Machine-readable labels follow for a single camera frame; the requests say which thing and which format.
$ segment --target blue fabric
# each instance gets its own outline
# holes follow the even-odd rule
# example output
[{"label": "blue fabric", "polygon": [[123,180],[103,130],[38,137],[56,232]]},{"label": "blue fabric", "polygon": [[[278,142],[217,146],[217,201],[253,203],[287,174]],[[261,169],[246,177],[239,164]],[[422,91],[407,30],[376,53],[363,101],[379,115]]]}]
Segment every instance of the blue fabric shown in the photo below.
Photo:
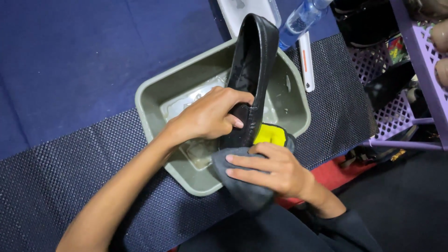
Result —
[{"label": "blue fabric", "polygon": [[[283,21],[299,3],[278,1]],[[0,159],[134,107],[142,82],[224,42],[213,7],[213,0],[0,0],[0,131],[13,135],[0,139]],[[338,32],[329,12],[311,40]]]}]

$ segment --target soapy water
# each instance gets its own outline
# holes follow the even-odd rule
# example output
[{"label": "soapy water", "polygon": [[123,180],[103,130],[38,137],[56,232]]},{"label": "soapy water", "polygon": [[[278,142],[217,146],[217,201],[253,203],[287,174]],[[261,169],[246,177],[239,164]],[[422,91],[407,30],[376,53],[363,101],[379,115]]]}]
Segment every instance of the soapy water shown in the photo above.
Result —
[{"label": "soapy water", "polygon": [[[165,121],[168,122],[172,118],[178,116],[184,109],[203,97],[213,87],[226,87],[228,74],[229,70],[224,71],[195,88],[164,102],[160,106],[160,111],[162,112]],[[266,94],[265,105],[263,108],[263,122],[271,124],[276,124],[278,122],[278,117],[269,93]],[[202,170],[211,165],[211,154],[218,151],[218,141],[216,139],[192,139],[181,144],[179,149],[188,158],[195,169]]]}]

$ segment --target fingernail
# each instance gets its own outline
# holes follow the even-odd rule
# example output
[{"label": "fingernail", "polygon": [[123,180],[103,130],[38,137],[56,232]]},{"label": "fingernail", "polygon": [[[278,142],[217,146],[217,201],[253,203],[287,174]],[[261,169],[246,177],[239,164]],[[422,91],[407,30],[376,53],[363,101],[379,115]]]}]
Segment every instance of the fingernail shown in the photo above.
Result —
[{"label": "fingernail", "polygon": [[227,156],[225,156],[225,159],[227,160],[227,162],[232,162],[233,155],[227,155]]},{"label": "fingernail", "polygon": [[231,176],[233,174],[233,169],[226,169],[225,172],[227,176]]},{"label": "fingernail", "polygon": [[238,120],[238,121],[236,121],[235,122],[235,127],[237,127],[237,128],[242,128],[244,126],[244,123],[243,122],[241,122],[240,120]]}]

